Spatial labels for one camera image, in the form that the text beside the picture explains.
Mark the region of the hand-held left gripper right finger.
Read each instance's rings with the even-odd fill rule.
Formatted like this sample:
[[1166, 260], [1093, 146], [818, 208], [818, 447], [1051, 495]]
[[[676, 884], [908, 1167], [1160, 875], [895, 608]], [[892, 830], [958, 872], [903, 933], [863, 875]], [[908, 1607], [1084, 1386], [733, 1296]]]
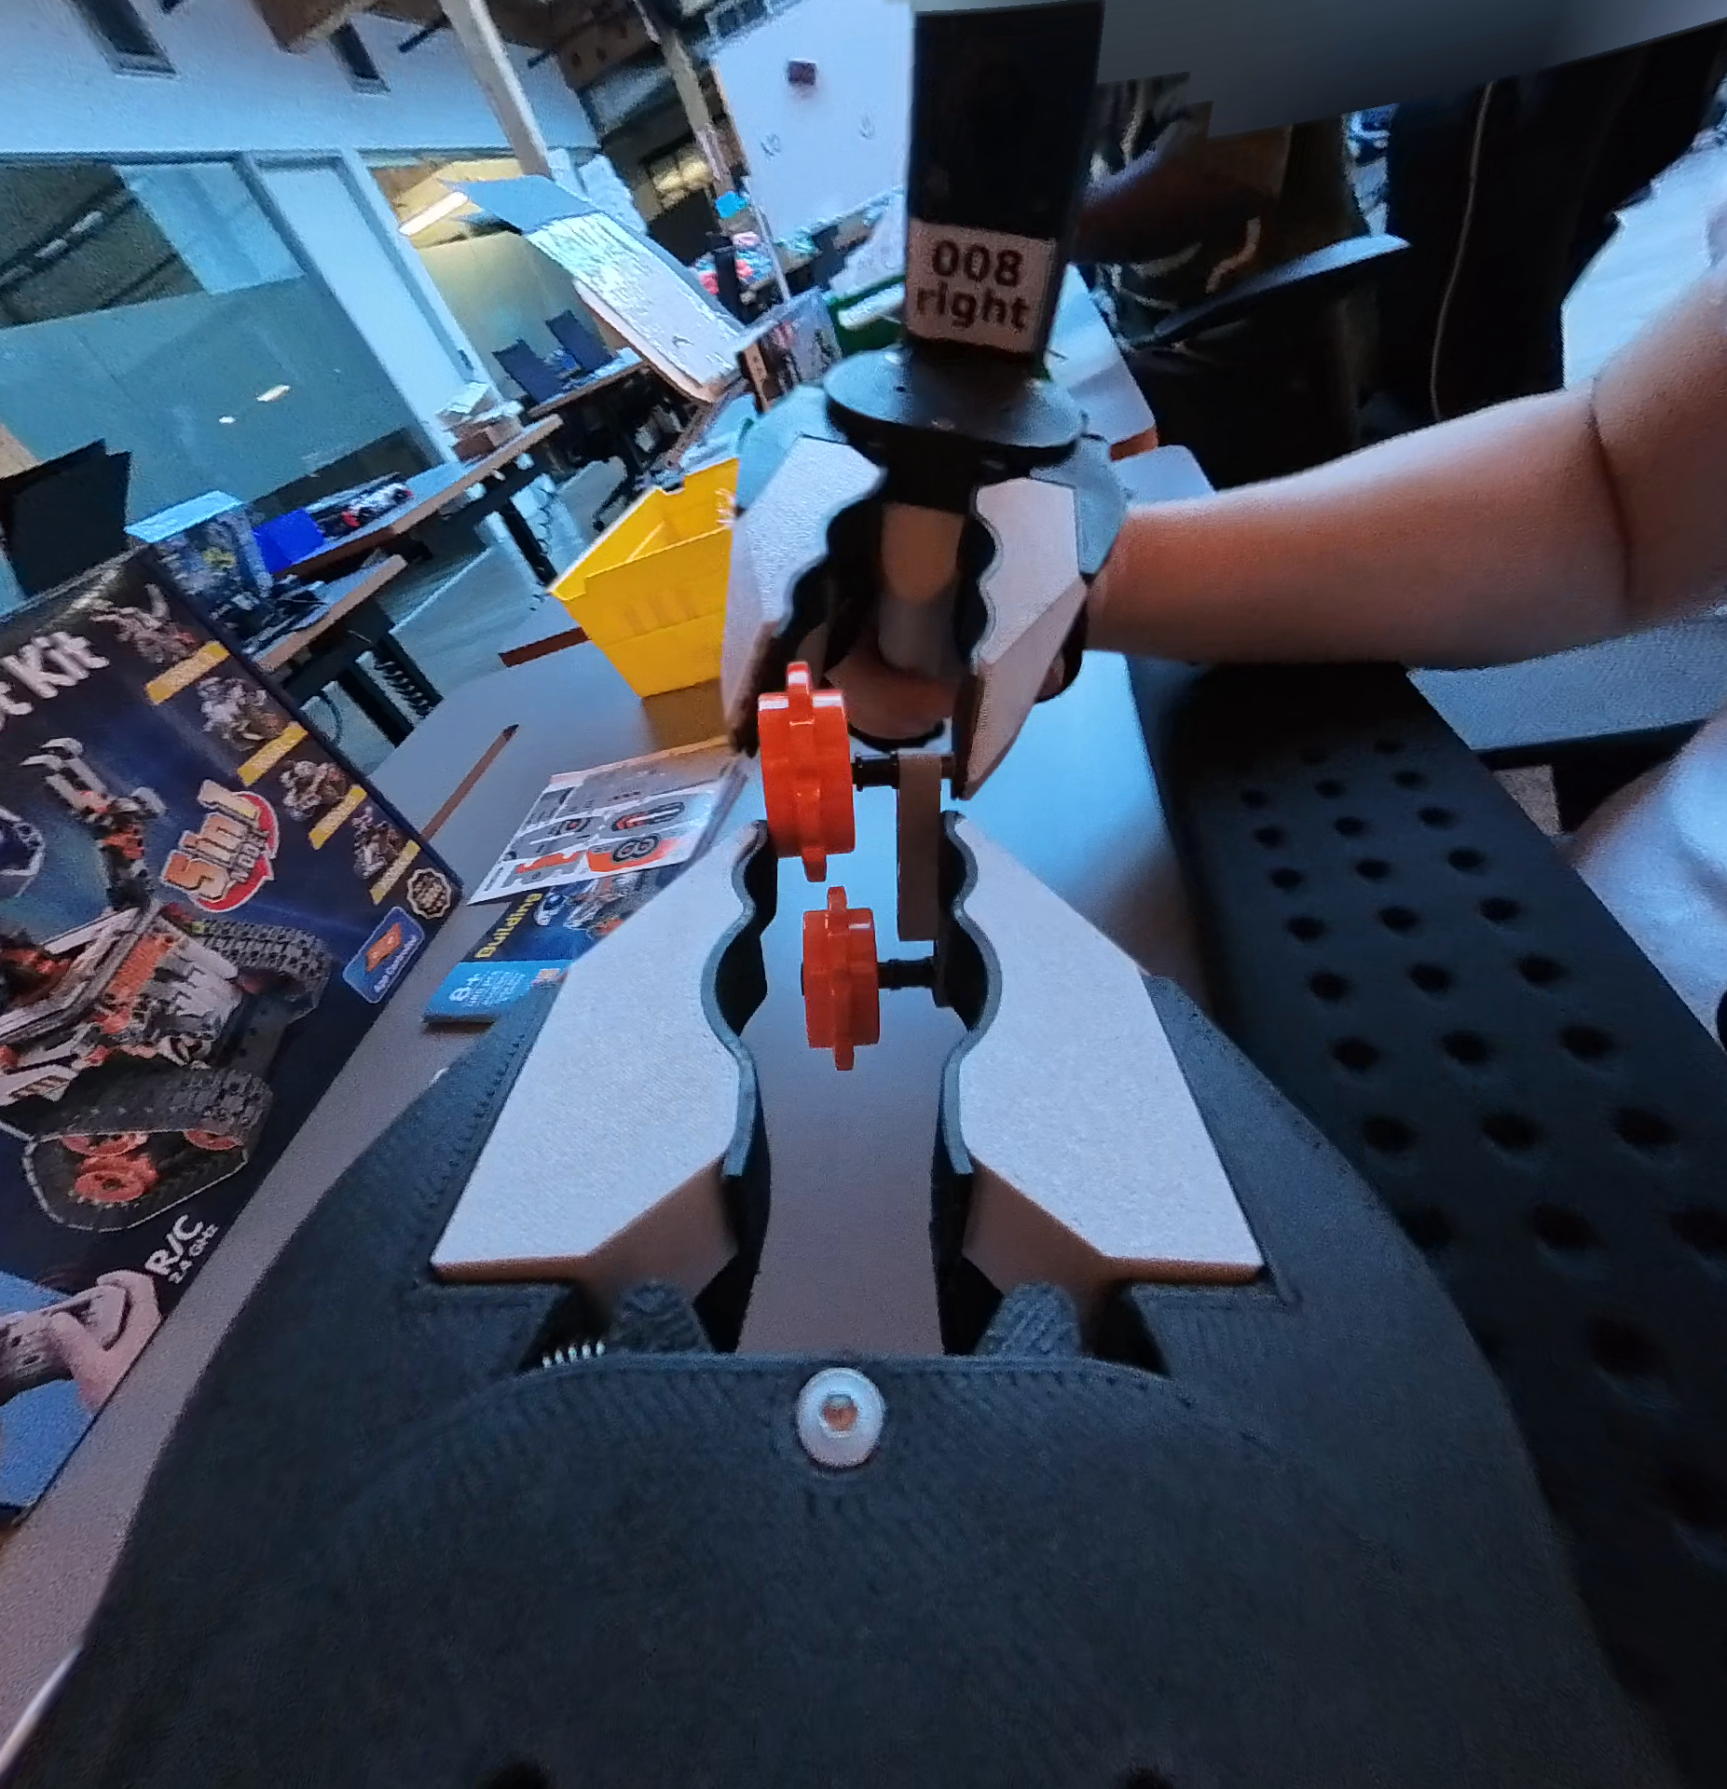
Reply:
[[1152, 971], [966, 813], [943, 820], [937, 1296], [977, 1351], [1018, 1287], [1098, 1330], [1135, 1287], [1256, 1287], [1265, 1243]]

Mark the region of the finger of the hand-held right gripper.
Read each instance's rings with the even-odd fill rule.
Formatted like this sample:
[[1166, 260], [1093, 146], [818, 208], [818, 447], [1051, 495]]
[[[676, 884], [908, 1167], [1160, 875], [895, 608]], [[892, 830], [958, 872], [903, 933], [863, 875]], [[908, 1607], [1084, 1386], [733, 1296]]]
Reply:
[[1077, 495], [989, 479], [958, 528], [953, 620], [953, 794], [977, 799], [1018, 743], [1089, 599]]
[[757, 695], [784, 691], [791, 661], [828, 677], [842, 659], [885, 488], [892, 468], [842, 434], [744, 434], [718, 636], [718, 714], [735, 753], [757, 753]]

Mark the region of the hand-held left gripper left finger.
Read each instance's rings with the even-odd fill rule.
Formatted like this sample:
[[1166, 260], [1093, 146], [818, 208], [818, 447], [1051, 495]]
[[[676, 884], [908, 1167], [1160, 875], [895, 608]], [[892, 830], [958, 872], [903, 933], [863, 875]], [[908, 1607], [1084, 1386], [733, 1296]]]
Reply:
[[769, 840], [713, 840], [554, 988], [432, 1251], [449, 1287], [570, 1287], [594, 1316], [676, 1287], [735, 1351], [769, 1142], [744, 1040], [766, 1008]]

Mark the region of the orange wheel grey beam assembly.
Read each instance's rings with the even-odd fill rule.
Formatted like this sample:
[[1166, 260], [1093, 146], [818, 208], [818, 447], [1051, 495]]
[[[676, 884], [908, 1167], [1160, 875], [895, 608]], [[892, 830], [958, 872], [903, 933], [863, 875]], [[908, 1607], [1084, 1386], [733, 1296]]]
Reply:
[[853, 851], [853, 794], [895, 794], [895, 933], [927, 944], [927, 954], [885, 962], [880, 924], [842, 884], [804, 910], [804, 1040], [834, 1055], [834, 1068], [853, 1068], [853, 1055], [885, 1036], [885, 988], [943, 988], [943, 944], [953, 926], [943, 907], [943, 851], [958, 764], [921, 747], [853, 761], [849, 705], [812, 677], [812, 661], [791, 661], [786, 684], [766, 691], [751, 718], [769, 851], [801, 863], [812, 884], [828, 884], [834, 863]]

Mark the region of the person's right forearm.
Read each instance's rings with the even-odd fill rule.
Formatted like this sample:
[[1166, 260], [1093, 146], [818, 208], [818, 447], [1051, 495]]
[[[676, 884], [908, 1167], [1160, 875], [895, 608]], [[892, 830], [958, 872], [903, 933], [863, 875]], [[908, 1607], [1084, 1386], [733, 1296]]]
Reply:
[[1594, 387], [1128, 515], [1089, 644], [1501, 669], [1727, 608], [1727, 260]]

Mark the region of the grey desk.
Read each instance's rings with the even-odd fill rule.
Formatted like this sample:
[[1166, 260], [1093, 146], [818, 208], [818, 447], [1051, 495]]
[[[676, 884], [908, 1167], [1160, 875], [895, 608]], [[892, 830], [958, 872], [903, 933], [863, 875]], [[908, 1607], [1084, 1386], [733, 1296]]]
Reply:
[[[718, 731], [718, 684], [640, 700], [601, 650], [570, 644], [460, 684], [381, 785], [481, 875], [554, 770], [592, 770]], [[1196, 926], [1171, 863], [1128, 661], [1084, 659], [1077, 684], [1039, 705], [966, 820], [1109, 933], [1145, 971], [1202, 994]], [[801, 910], [784, 875], [766, 933], [766, 1008], [750, 1027], [769, 1124], [769, 1234], [744, 1345], [751, 1351], [937, 1351], [927, 1155], [937, 1084], [958, 1027], [927, 994], [885, 1003], [885, 1040], [838, 1076], [804, 1047]], [[470, 1047], [426, 1030], [434, 971], [486, 926], [460, 910], [390, 994], [358, 1059], [245, 1204], [160, 1339], [127, 1377], [46, 1501], [0, 1535], [0, 1750], [73, 1661], [147, 1472], [184, 1423], [248, 1287], [279, 1261], [316, 1197]]]

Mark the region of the wooden side desk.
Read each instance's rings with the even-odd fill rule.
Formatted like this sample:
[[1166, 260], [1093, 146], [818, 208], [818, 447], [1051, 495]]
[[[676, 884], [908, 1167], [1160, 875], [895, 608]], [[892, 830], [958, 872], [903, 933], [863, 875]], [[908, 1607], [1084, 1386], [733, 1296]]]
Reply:
[[168, 582], [160, 549], [133, 554], [127, 582], [92, 608], [115, 659], [137, 669], [156, 705], [202, 726], [235, 761], [290, 753], [303, 705], [340, 684], [385, 743], [434, 705], [432, 677], [400, 659], [381, 589], [400, 554], [372, 554], [333, 582], [264, 589], [260, 611], [219, 608], [214, 589]]

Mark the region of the person's right hand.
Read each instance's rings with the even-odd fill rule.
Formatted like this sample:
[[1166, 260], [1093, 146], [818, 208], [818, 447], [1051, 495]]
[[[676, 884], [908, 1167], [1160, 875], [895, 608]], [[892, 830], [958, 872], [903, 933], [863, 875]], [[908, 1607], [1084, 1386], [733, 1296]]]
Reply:
[[828, 677], [849, 705], [849, 731], [870, 743], [937, 738], [958, 705], [958, 691], [946, 677], [908, 674], [870, 644], [853, 644], [842, 661], [828, 669]]

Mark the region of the yellow storage bin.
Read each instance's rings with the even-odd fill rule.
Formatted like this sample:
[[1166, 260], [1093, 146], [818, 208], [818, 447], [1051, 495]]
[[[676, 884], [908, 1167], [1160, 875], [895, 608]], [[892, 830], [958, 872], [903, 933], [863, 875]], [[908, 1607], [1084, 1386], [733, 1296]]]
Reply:
[[547, 589], [635, 695], [718, 677], [735, 468], [724, 454], [652, 488]]

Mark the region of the dark toy box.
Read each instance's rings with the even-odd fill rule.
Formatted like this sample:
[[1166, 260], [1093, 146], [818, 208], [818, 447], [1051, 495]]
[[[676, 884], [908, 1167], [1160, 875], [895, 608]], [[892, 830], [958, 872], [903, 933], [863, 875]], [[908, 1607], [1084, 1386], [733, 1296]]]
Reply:
[[235, 495], [202, 495], [127, 528], [160, 572], [225, 629], [255, 629], [270, 608], [270, 572], [255, 543], [255, 509]]
[[735, 375], [751, 388], [751, 408], [769, 412], [786, 388], [819, 387], [838, 358], [842, 344], [828, 289], [804, 289], [744, 333]]

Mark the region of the leaning white printed board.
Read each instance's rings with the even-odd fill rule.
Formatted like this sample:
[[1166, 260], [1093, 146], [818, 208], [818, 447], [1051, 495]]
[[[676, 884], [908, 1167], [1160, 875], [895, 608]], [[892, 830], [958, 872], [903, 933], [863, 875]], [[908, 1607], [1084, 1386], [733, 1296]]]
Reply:
[[635, 344], [679, 398], [718, 400], [744, 387], [744, 322], [701, 294], [652, 240], [601, 208], [522, 233], [581, 308]]

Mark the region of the folded building booklets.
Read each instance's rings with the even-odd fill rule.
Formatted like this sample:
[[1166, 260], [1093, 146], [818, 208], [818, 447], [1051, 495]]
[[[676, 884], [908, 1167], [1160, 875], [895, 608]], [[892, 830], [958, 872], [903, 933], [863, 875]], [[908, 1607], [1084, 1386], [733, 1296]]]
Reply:
[[724, 829], [750, 761], [724, 743], [670, 747], [546, 779], [470, 907], [692, 868]]

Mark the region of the blue robot kit box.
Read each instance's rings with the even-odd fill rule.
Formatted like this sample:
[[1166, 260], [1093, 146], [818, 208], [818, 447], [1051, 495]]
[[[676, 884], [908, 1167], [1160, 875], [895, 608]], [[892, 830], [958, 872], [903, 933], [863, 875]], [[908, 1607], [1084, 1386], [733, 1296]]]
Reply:
[[0, 615], [0, 1530], [460, 898], [160, 549]]

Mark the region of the person's white shirt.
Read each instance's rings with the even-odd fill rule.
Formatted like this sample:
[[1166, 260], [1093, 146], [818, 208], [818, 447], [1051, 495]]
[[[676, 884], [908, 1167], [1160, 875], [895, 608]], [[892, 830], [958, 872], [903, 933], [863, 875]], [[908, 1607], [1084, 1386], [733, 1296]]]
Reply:
[[1615, 794], [1570, 868], [1727, 1055], [1727, 705]]

